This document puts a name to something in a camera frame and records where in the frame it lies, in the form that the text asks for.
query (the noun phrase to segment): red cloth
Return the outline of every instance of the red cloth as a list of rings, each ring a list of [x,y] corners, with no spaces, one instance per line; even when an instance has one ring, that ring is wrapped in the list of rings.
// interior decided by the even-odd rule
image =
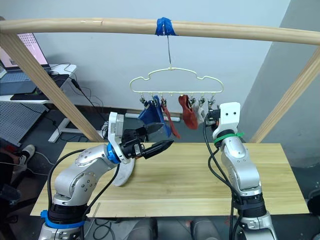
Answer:
[[[183,109],[182,118],[185,125],[190,129],[197,129],[197,117],[194,110],[190,107],[188,95],[179,96],[179,103]]]
[[[170,112],[169,112],[167,106],[165,106],[164,104],[161,104],[161,107],[162,107],[162,110],[164,111],[165,115],[168,117],[172,134],[175,135],[178,139],[180,139],[181,137],[180,137],[178,131],[176,130],[174,123],[171,120]]]

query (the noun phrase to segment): wooden table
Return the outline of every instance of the wooden table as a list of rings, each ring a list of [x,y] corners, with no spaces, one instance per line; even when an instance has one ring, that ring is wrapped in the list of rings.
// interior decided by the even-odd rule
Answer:
[[[69,142],[61,156],[101,143]],[[308,213],[285,153],[278,143],[247,143],[251,160],[260,173],[267,209],[273,215]],[[145,216],[217,216],[230,213],[230,190],[208,169],[209,152],[204,143],[174,143],[166,151],[148,160],[136,161],[132,176],[122,187],[111,185],[98,203],[96,217]],[[67,168],[76,155],[61,162],[52,175],[52,193],[56,176]],[[114,171],[99,180],[91,200],[111,179]],[[39,216],[48,207],[47,185],[44,185],[31,212]]]

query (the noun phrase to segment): wooden frame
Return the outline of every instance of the wooden frame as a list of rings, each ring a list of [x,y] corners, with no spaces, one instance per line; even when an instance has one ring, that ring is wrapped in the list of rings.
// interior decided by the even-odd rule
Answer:
[[[156,31],[155,19],[130,18],[47,18],[0,21],[0,46],[11,56],[30,79],[83,134],[93,142],[104,140],[94,127],[70,102],[54,81],[42,69],[25,45],[16,36],[19,33],[98,32],[151,34]],[[320,45],[320,32],[301,29],[172,21],[179,36],[228,38]],[[320,47],[314,52],[295,82],[285,92],[269,116],[261,124],[250,142],[260,143],[277,124],[320,71]]]

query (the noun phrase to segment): laptop screen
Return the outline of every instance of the laptop screen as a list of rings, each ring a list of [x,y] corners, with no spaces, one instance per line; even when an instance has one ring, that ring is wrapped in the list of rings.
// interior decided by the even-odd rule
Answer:
[[[43,67],[49,67],[48,62],[41,51],[41,48],[33,33],[18,34],[18,37],[28,48],[30,53]],[[19,69],[18,65],[11,59],[11,57],[0,47],[0,60],[6,70]]]

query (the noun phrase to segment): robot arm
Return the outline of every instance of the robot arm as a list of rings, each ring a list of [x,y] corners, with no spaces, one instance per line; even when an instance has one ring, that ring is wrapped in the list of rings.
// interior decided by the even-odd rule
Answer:
[[[154,124],[123,132],[124,116],[111,112],[108,123],[109,144],[101,144],[81,152],[74,163],[55,179],[56,193],[45,218],[39,240],[75,240],[84,224],[83,215],[87,203],[100,177],[118,164],[127,164],[131,159],[150,158],[166,150],[173,140],[160,141],[145,149],[142,144],[148,134],[163,125]]]
[[[242,215],[240,239],[277,240],[265,207],[259,172],[250,159],[248,149],[237,136],[240,104],[223,103],[219,109],[210,111],[208,116],[209,121],[218,121],[212,134],[214,144],[220,147],[221,161],[227,168],[229,181],[241,198],[241,202],[234,203]]]

